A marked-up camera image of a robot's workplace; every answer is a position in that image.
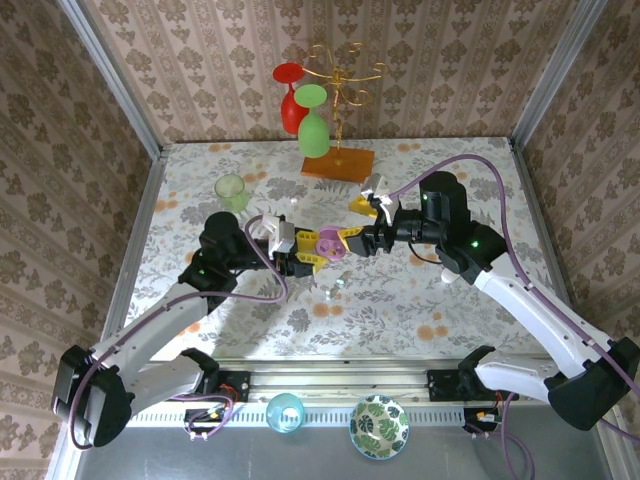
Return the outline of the leaf print bowl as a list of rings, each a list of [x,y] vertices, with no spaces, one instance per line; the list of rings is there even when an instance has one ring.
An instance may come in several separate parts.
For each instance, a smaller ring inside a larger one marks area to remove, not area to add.
[[[398,455],[409,439],[409,419],[404,408],[386,395],[370,395],[351,412],[349,435],[353,445],[373,460]]]

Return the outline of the blue translucent cup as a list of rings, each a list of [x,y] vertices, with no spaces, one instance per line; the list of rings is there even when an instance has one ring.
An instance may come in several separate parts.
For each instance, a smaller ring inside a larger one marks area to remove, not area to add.
[[[273,397],[266,407],[267,425],[277,433],[295,432],[304,422],[305,409],[294,394],[281,393]]]

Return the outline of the green translucent cup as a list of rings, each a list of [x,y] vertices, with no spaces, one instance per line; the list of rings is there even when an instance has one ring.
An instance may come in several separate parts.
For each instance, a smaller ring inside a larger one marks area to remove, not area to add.
[[[245,182],[239,175],[223,175],[216,181],[214,191],[225,211],[240,213],[248,204]]]

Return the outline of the aluminium frame post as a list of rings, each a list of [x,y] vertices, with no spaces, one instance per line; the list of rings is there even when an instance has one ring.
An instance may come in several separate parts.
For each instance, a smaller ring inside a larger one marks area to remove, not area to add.
[[[510,137],[523,150],[558,93],[608,0],[579,0]]]
[[[57,2],[79,35],[149,157],[152,161],[158,161],[163,152],[163,144],[147,120],[123,70],[83,0],[57,0]]]

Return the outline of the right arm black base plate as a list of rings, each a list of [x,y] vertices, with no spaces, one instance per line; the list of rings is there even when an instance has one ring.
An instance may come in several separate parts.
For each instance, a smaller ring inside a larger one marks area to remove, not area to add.
[[[431,369],[426,372],[426,387],[433,402],[495,401],[497,394],[506,399],[510,392],[485,387],[473,371]]]

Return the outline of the gold glass rack orange base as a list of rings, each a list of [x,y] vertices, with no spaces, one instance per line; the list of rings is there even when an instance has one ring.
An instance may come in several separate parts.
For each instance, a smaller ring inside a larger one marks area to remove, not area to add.
[[[328,45],[316,43],[308,50],[311,59],[318,59],[322,54],[328,60],[329,73],[319,73],[307,67],[303,67],[302,70],[306,74],[323,79],[322,87],[330,88],[331,94],[328,98],[331,103],[335,145],[330,146],[321,157],[312,158],[306,155],[301,173],[318,179],[362,183],[371,174],[374,153],[370,150],[342,146],[343,121],[339,117],[339,108],[342,104],[354,108],[369,104],[372,100],[371,92],[366,88],[355,89],[353,85],[358,86],[363,82],[381,80],[390,73],[390,67],[385,62],[376,61],[371,65],[372,75],[357,77],[335,63],[332,50]]]

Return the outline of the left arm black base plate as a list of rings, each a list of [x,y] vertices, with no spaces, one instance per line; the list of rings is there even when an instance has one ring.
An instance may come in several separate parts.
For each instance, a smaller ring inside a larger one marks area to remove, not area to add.
[[[205,401],[215,395],[227,397],[234,402],[247,402],[250,393],[251,373],[248,371],[221,370],[205,374],[191,393],[170,397],[171,401]]]

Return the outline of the black connector bracket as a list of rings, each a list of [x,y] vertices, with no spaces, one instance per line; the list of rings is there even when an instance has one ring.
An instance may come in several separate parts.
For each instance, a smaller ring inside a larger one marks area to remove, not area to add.
[[[191,441],[196,439],[207,441],[228,423],[233,413],[233,407],[187,410],[184,430]]]
[[[481,408],[464,407],[463,417],[463,429],[470,434],[488,436],[502,424],[502,417],[498,413]]]

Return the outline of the aluminium table side rail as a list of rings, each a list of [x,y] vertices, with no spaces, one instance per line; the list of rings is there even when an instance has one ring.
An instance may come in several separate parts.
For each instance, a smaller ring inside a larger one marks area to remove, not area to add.
[[[565,285],[564,277],[561,270],[560,262],[555,255],[551,236],[547,228],[545,218],[537,198],[533,181],[529,175],[522,149],[511,138],[508,138],[508,144],[514,157],[516,170],[518,172],[521,185],[526,197],[530,213],[533,218],[534,227],[539,238],[542,254],[545,258],[551,285],[555,294],[569,307],[572,306],[568,289]]]
[[[151,164],[100,340],[125,324],[170,150],[163,148]]]

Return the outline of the aluminium mounting rail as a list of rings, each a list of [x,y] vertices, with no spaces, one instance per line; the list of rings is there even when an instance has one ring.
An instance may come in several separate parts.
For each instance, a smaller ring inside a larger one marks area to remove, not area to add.
[[[251,373],[249,399],[265,402],[292,393],[312,406],[346,406],[372,394],[406,401],[411,406],[433,403],[426,387],[431,369],[458,369],[456,360],[426,359],[280,359],[219,362],[222,370]]]

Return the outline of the pink small cup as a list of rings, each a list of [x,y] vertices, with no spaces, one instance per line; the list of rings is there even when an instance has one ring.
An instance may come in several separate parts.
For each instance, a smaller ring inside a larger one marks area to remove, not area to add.
[[[338,235],[340,230],[340,226],[327,226],[318,232],[318,240],[315,245],[318,255],[331,262],[341,260],[346,255],[346,248]]]

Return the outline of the grey metal shelf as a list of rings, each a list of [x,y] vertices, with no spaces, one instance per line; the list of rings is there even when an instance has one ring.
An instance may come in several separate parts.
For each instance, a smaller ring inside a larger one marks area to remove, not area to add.
[[[178,429],[128,429],[83,455],[74,480],[512,480],[529,478],[524,451],[455,428],[414,428],[403,451],[372,460],[344,428],[231,428],[209,441]]]

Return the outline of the green plastic wine glass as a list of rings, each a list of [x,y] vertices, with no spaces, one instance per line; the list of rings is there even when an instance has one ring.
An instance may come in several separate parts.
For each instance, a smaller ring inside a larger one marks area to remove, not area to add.
[[[330,149],[328,124],[316,112],[327,98],[325,88],[316,84],[303,85],[294,94],[296,103],[308,109],[298,128],[299,147],[305,157],[320,158]]]

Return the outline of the red plastic wine glass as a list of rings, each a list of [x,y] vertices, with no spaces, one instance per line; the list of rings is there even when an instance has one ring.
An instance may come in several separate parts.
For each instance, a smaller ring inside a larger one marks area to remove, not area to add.
[[[295,100],[294,84],[300,81],[304,74],[303,68],[292,62],[282,63],[273,70],[274,80],[288,87],[280,109],[283,128],[286,133],[295,136],[298,135],[300,123],[309,112],[308,108],[300,106]]]

